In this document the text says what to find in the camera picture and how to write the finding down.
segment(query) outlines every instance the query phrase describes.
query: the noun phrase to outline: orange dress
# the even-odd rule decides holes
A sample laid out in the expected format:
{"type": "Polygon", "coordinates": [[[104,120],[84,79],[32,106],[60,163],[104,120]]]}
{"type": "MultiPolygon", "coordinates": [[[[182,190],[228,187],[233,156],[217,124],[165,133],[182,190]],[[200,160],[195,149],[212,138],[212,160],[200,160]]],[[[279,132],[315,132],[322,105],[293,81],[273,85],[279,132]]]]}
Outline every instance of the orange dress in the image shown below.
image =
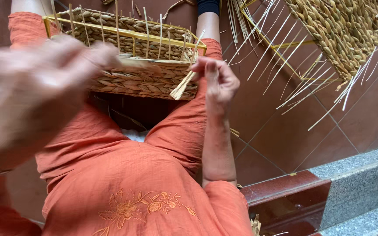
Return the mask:
{"type": "MultiPolygon", "coordinates": [[[[41,16],[9,16],[13,48],[45,38],[41,16]]],[[[202,40],[207,56],[221,47],[202,40]]],[[[86,105],[36,155],[49,195],[42,231],[13,209],[0,206],[0,235],[252,235],[247,202],[225,181],[202,188],[206,81],[196,98],[156,125],[145,141],[131,141],[107,116],[86,105]]]]}

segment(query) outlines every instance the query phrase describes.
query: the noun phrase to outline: woven basket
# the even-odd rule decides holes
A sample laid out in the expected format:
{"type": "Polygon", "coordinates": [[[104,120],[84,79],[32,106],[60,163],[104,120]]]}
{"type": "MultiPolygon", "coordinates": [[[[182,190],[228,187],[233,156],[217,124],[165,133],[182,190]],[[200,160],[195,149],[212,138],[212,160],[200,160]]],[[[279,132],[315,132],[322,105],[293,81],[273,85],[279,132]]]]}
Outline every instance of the woven basket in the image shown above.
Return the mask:
{"type": "Polygon", "coordinates": [[[284,1],[345,81],[378,45],[378,0],[284,1]]]}
{"type": "MultiPolygon", "coordinates": [[[[71,11],[74,25],[75,37],[84,44],[91,46],[96,41],[102,41],[102,27],[106,42],[111,42],[118,46],[116,34],[116,16],[114,14],[98,12],[90,9],[82,9],[87,34],[83,24],[81,8],[71,11]]],[[[70,20],[62,19],[62,16],[69,18],[69,11],[57,14],[58,21],[68,25],[70,20]]],[[[45,25],[48,36],[50,36],[50,21],[54,21],[54,17],[45,16],[45,25]]],[[[110,71],[102,71],[102,77],[96,78],[97,83],[91,87],[92,91],[118,93],[131,95],[135,97],[152,97],[173,99],[170,96],[183,79],[189,74],[189,66],[191,57],[193,62],[196,61],[198,51],[193,55],[196,45],[192,43],[197,37],[188,29],[147,21],[148,35],[146,34],[146,22],[125,16],[119,16],[118,28],[120,35],[121,57],[134,60],[143,60],[144,62],[153,63],[161,69],[160,73],[152,71],[136,70],[135,68],[125,68],[124,70],[113,69],[110,71]],[[160,29],[162,30],[162,38],[160,38],[160,29]],[[149,50],[147,56],[147,42],[149,39],[149,50]]],[[[198,49],[203,49],[205,54],[206,46],[199,42],[198,49]]],[[[197,92],[196,83],[187,83],[186,89],[182,93],[181,100],[191,100],[197,92]]]]}

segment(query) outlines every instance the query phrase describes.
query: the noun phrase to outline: floral embroidery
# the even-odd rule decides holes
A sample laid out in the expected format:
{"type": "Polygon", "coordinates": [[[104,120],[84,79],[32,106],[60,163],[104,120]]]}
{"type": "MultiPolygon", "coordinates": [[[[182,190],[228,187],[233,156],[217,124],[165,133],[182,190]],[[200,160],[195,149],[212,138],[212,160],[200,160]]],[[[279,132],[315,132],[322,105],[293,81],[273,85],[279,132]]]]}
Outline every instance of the floral embroidery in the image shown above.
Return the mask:
{"type": "Polygon", "coordinates": [[[97,230],[92,235],[101,233],[99,236],[108,236],[110,226],[113,223],[116,223],[118,229],[121,229],[125,224],[125,221],[131,218],[141,220],[146,223],[147,221],[145,219],[145,215],[137,209],[136,205],[139,203],[147,205],[147,212],[149,214],[151,214],[151,212],[157,212],[161,210],[161,212],[164,212],[168,215],[168,213],[171,212],[170,208],[179,206],[180,208],[185,207],[189,214],[198,218],[195,211],[191,207],[185,206],[181,202],[179,202],[179,198],[181,198],[181,196],[178,195],[178,192],[175,193],[173,197],[170,197],[171,193],[167,194],[166,192],[162,192],[161,194],[157,194],[153,197],[148,196],[148,194],[153,192],[154,191],[148,192],[144,196],[142,196],[142,191],[140,191],[136,199],[134,191],[132,190],[129,190],[127,194],[123,194],[123,189],[120,189],[117,193],[112,194],[109,199],[109,205],[112,210],[99,212],[99,216],[103,220],[112,220],[112,222],[107,227],[97,230]]]}

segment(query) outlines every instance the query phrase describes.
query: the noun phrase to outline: blurred hand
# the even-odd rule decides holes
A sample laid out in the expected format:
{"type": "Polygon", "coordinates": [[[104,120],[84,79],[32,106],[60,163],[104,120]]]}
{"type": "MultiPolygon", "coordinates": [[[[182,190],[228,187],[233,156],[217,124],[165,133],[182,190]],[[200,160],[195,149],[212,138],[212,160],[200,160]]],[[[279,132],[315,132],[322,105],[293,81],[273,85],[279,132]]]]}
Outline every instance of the blurred hand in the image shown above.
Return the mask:
{"type": "Polygon", "coordinates": [[[38,152],[76,115],[91,78],[115,56],[111,47],[90,51],[58,36],[38,47],[0,50],[0,170],[38,152]]]}
{"type": "Polygon", "coordinates": [[[233,71],[226,62],[208,57],[198,57],[191,69],[198,73],[198,78],[207,79],[207,115],[227,117],[230,103],[240,86],[233,71]]]}

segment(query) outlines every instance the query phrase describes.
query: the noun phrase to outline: yellow metal frame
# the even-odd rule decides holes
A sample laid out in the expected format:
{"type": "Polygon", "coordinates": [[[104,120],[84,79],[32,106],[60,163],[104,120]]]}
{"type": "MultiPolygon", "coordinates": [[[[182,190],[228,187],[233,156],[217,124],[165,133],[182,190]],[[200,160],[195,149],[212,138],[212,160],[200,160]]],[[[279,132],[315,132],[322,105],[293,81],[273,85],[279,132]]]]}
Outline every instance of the yellow metal frame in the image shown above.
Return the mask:
{"type": "MultiPolygon", "coordinates": [[[[251,25],[253,25],[253,27],[255,27],[255,23],[246,15],[246,13],[243,11],[243,9],[244,8],[246,8],[246,7],[248,7],[249,5],[251,5],[252,3],[254,3],[254,2],[256,2],[257,0],[251,0],[249,3],[246,3],[248,0],[244,0],[244,2],[243,2],[243,4],[242,4],[242,6],[239,8],[239,10],[240,10],[240,12],[244,15],[244,17],[247,19],[247,21],[251,24],[251,25]]],[[[290,43],[283,43],[283,44],[278,44],[278,45],[271,45],[270,44],[270,41],[268,40],[268,38],[266,38],[260,31],[259,31],[259,29],[258,28],[256,28],[256,32],[257,32],[257,34],[259,35],[259,36],[261,36],[262,38],[263,38],[263,40],[268,44],[268,45],[270,45],[270,48],[276,53],[276,55],[277,56],[279,56],[280,58],[281,58],[281,60],[283,61],[283,62],[286,62],[286,60],[285,60],[285,58],[277,51],[277,49],[278,49],[278,47],[280,47],[280,48],[287,48],[287,47],[296,47],[296,46],[298,46],[298,44],[300,44],[300,42],[292,42],[291,43],[291,46],[290,46],[290,43]]],[[[313,40],[308,40],[308,41],[303,41],[302,42],[302,46],[303,45],[309,45],[309,44],[314,44],[314,41],[313,40]]],[[[300,78],[301,80],[316,80],[316,78],[302,78],[295,70],[294,70],[294,68],[292,68],[292,66],[290,65],[290,63],[287,61],[286,63],[285,63],[293,72],[294,72],[294,74],[298,77],[298,78],[300,78]]]]}
{"type": "MultiPolygon", "coordinates": [[[[67,19],[62,19],[61,15],[59,13],[57,13],[56,16],[57,16],[57,20],[58,21],[70,23],[69,19],[68,20],[67,19]]],[[[50,33],[50,23],[51,22],[55,22],[55,17],[54,17],[54,15],[43,16],[42,19],[43,19],[43,21],[45,23],[47,37],[50,38],[52,36],[51,33],[50,33]]],[[[147,22],[148,23],[152,23],[152,24],[156,24],[156,22],[152,22],[152,21],[147,21],[147,22]]],[[[82,22],[73,21],[73,24],[74,25],[84,26],[84,23],[82,23],[82,22]]],[[[88,23],[86,23],[85,25],[88,26],[88,27],[92,27],[92,28],[96,28],[96,29],[100,29],[100,30],[102,29],[101,25],[88,24],[88,23]]],[[[172,26],[172,25],[167,25],[167,24],[163,24],[163,25],[170,26],[170,27],[173,27],[173,28],[178,28],[177,26],[172,26]]],[[[179,27],[179,29],[188,31],[196,40],[198,40],[198,38],[192,32],[190,32],[188,29],[185,29],[183,27],[179,27]]],[[[107,31],[107,32],[110,32],[110,33],[115,33],[116,34],[116,28],[115,27],[103,26],[103,30],[107,31]]],[[[135,42],[135,38],[140,39],[140,40],[147,40],[148,41],[147,34],[135,32],[135,31],[131,31],[131,30],[126,30],[126,29],[118,29],[118,31],[119,31],[119,35],[121,35],[121,36],[126,36],[126,37],[133,38],[134,42],[135,42]]],[[[160,39],[162,41],[161,42],[162,44],[165,44],[165,45],[168,44],[168,43],[164,43],[164,42],[168,42],[169,41],[168,38],[164,38],[164,37],[160,38],[159,36],[156,36],[156,35],[150,35],[150,41],[151,42],[160,43],[160,39]]],[[[183,41],[172,40],[172,39],[170,39],[170,43],[171,43],[171,45],[179,46],[179,47],[183,47],[183,44],[184,44],[183,41]]],[[[196,44],[194,44],[194,43],[186,42],[186,44],[185,44],[186,48],[192,48],[192,49],[194,49],[195,46],[196,46],[196,44]]],[[[205,56],[205,53],[207,51],[207,46],[202,42],[202,40],[201,40],[201,42],[199,42],[198,49],[203,49],[203,55],[205,56]]]]}

